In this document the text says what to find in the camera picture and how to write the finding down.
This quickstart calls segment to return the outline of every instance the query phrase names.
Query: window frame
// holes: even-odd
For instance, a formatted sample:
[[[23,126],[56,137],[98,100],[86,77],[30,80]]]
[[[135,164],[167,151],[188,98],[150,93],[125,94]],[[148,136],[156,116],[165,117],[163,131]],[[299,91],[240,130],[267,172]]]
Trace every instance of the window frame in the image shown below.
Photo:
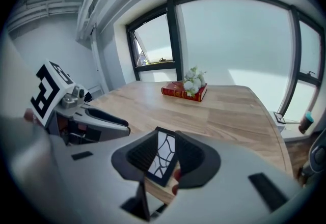
[[[142,15],[130,25],[127,25],[127,35],[128,35],[128,44],[129,44],[129,51],[131,55],[131,60],[133,61],[134,72],[137,80],[139,78],[140,71],[149,71],[149,70],[156,70],[156,69],[170,69],[176,68],[177,71],[177,79],[183,80],[183,73],[182,73],[182,52],[181,52],[181,43],[180,43],[180,35],[179,35],[179,28],[177,22],[177,15],[175,6],[182,3],[198,1],[198,0],[168,0],[166,3],[160,5],[159,7],[147,12],[146,14]],[[320,26],[317,22],[315,22],[311,17],[307,14],[299,10],[294,5],[286,4],[279,0],[256,0],[268,4],[272,4],[279,8],[283,8],[289,11],[290,14],[290,21],[292,26],[292,42],[293,42],[293,60],[292,60],[292,71],[290,74],[290,80],[288,84],[288,88],[286,90],[285,96],[283,101],[280,105],[280,108],[277,112],[285,115],[291,100],[293,98],[293,94],[295,91],[296,84],[298,80],[310,83],[316,86],[315,94],[310,102],[308,110],[311,111],[315,105],[317,97],[319,95],[320,86],[323,80],[323,74],[325,69],[325,33],[324,28]],[[135,67],[133,54],[132,54],[132,40],[130,36],[130,31],[132,29],[137,29],[145,22],[150,21],[157,17],[158,14],[166,13],[168,17],[168,26],[169,26],[169,33],[170,33],[170,40],[171,40],[171,48],[172,48],[172,56],[173,62],[167,62],[163,64],[154,64],[142,67]],[[319,64],[319,71],[318,71],[318,78],[314,78],[309,76],[308,74],[304,74],[300,72],[300,65],[301,65],[301,54],[302,54],[302,42],[301,42],[301,30],[300,30],[300,23],[299,21],[304,22],[312,29],[317,31],[320,35],[320,64]]]
[[[137,44],[135,41],[134,32],[136,29],[144,25],[145,23],[158,18],[162,15],[167,15],[168,28],[170,35],[172,60],[162,63],[149,64],[146,66],[137,66],[136,60],[139,58]],[[168,0],[165,4],[162,4],[153,10],[140,16],[138,19],[126,26],[127,40],[129,46],[129,53],[133,66],[133,71],[137,81],[140,81],[139,73],[143,71],[162,70],[162,69],[176,69],[177,80],[183,80],[182,69],[182,54],[181,44],[179,37],[179,27],[177,22],[175,3],[173,0]]]
[[[295,54],[294,54],[294,64],[292,70],[291,84],[287,91],[284,102],[281,105],[279,113],[283,116],[285,115],[290,102],[292,100],[296,84],[298,81],[303,81],[311,85],[316,86],[316,91],[310,101],[308,111],[311,111],[316,103],[317,97],[319,95],[320,86],[323,80],[324,68],[325,68],[325,34],[324,29],[312,18],[306,15],[304,12],[298,10],[295,6],[291,6],[292,22],[294,24],[294,44],[295,44]],[[303,22],[312,29],[314,29],[320,36],[320,63],[318,70],[318,78],[314,78],[311,75],[304,74],[300,72],[301,66],[301,54],[302,54],[302,39],[301,39],[301,29],[300,23]]]

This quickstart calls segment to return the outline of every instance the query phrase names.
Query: wooden floor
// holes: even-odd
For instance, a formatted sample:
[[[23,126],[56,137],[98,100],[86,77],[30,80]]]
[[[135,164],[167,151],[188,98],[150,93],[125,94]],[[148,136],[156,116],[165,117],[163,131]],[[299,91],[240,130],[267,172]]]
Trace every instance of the wooden floor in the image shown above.
[[[285,143],[292,164],[293,176],[295,178],[297,177],[299,168],[308,160],[310,147],[318,136],[319,133],[313,134],[309,139]]]

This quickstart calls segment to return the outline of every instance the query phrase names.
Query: red book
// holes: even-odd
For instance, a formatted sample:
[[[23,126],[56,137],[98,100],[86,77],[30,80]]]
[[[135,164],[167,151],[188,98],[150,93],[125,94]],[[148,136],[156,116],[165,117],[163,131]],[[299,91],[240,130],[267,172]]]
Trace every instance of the red book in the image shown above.
[[[207,91],[207,83],[204,87],[201,87],[197,94],[194,97],[188,96],[187,92],[183,88],[183,82],[170,82],[162,87],[162,94],[167,96],[175,96],[184,99],[194,100],[201,102],[204,98],[204,95]]]

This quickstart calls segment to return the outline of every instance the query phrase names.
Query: open window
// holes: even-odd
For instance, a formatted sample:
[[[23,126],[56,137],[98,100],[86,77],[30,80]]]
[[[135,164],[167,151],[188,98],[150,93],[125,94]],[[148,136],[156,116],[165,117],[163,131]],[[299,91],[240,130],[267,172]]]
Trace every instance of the open window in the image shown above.
[[[126,26],[137,80],[182,80],[181,51],[173,0]]]

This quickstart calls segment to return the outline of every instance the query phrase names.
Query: wooden table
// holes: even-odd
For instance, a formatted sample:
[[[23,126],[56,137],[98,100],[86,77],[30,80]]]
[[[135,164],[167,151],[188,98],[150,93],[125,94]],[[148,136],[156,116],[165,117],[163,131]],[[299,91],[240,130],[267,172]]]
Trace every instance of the wooden table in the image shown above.
[[[154,130],[199,133],[245,146],[292,176],[285,143],[268,111],[251,91],[242,86],[208,86],[202,102],[165,96],[164,82],[136,81],[91,102],[129,122],[131,133]],[[171,178],[166,187],[145,180],[146,190],[169,204],[173,199]]]

